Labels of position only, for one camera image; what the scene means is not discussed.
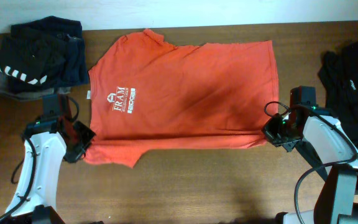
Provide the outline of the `orange FRAM t-shirt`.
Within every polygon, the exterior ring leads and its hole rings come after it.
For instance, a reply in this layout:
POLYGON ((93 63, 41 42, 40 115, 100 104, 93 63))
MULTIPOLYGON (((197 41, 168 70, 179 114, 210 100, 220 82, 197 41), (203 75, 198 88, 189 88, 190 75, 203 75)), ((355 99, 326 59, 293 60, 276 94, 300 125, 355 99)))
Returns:
POLYGON ((263 145, 265 105, 279 97, 270 40, 176 46, 146 29, 120 37, 89 78, 93 165, 134 167, 157 149, 263 145))

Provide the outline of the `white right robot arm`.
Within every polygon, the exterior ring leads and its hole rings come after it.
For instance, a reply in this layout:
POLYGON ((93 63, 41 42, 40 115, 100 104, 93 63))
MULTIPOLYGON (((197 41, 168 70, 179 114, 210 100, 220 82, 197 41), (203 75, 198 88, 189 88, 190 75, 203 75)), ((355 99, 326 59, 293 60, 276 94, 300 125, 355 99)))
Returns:
POLYGON ((275 223, 358 223, 358 149, 329 109, 292 105, 271 115, 262 132, 276 147, 297 148, 311 164, 295 185, 295 212, 276 214, 275 223), (300 185, 313 172, 323 173, 324 185, 314 208, 302 212, 300 185))

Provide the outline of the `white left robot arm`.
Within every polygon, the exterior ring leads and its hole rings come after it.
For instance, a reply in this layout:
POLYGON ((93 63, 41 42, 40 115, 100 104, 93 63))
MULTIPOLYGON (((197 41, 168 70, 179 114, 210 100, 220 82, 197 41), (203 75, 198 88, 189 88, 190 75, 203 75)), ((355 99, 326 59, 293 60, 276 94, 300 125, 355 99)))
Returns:
POLYGON ((56 209, 60 166, 82 160, 94 136, 83 123, 65 118, 29 123, 20 178, 0 223, 63 223, 56 209))

